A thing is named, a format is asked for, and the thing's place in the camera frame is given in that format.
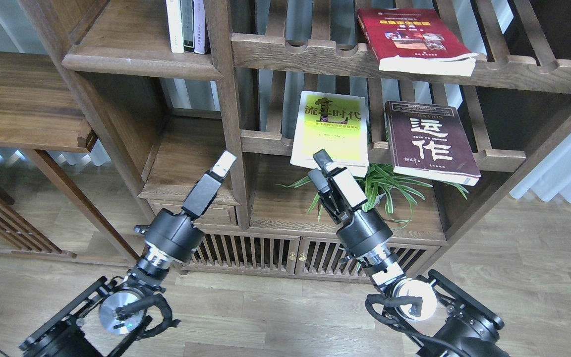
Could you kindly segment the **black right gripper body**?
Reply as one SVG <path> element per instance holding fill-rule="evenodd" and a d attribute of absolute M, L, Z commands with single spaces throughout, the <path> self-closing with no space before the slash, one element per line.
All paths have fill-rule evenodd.
<path fill-rule="evenodd" d="M 357 260 L 390 257 L 386 243 L 392 231 L 376 210 L 363 210 L 367 197 L 348 169 L 313 169 L 308 176 L 318 190 L 320 203 L 340 226 L 336 235 L 349 256 Z"/>

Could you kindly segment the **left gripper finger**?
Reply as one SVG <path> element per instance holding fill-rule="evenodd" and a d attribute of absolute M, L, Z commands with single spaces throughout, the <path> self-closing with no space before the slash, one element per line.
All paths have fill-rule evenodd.
<path fill-rule="evenodd" d="M 213 174 L 217 177 L 226 177 L 236 162 L 236 155 L 230 151 L 223 151 L 222 155 L 218 158 L 213 165 Z"/>

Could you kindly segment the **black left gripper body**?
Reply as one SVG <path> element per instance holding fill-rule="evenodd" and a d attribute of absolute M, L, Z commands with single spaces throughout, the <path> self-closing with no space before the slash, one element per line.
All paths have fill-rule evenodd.
<path fill-rule="evenodd" d="M 149 251 L 140 261 L 172 263 L 177 260 L 189 263 L 204 238 L 204 233 L 194 226 L 193 221 L 208 210 L 224 179 L 225 171 L 209 170 L 193 186 L 180 213 L 161 209 L 146 227 L 144 238 Z"/>

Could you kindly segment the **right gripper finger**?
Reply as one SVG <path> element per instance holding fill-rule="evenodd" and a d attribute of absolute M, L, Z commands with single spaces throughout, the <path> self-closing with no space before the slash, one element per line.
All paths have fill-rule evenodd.
<path fill-rule="evenodd" d="M 335 163 L 325 149 L 315 152 L 313 159 L 321 172 L 330 173 L 335 169 Z"/>

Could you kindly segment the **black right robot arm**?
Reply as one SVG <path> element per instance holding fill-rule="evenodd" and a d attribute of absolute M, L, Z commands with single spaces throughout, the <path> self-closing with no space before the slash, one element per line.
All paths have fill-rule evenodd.
<path fill-rule="evenodd" d="M 419 357 L 505 357 L 498 347 L 505 323 L 492 310 L 436 270 L 410 278 L 387 247 L 392 231 L 375 210 L 365 211 L 365 193 L 351 172 L 321 150 L 308 176 L 320 203 L 340 226 L 336 235 L 376 288 L 365 299 L 371 316 L 408 336 Z"/>

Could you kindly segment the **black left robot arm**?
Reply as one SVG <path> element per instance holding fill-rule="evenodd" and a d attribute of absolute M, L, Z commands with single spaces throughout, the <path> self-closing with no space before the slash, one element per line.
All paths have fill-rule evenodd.
<path fill-rule="evenodd" d="M 126 276 L 97 279 L 23 341 L 25 357 L 99 357 L 100 351 L 82 331 L 85 317 L 98 309 L 102 327 L 124 339 L 110 352 L 119 357 L 134 343 L 152 338 L 179 325 L 163 296 L 162 282 L 173 262 L 188 263 L 203 242 L 204 233 L 195 226 L 209 208 L 236 156 L 223 151 L 211 169 L 197 181 L 181 212 L 162 209 L 150 225 L 138 225 L 149 247 Z"/>

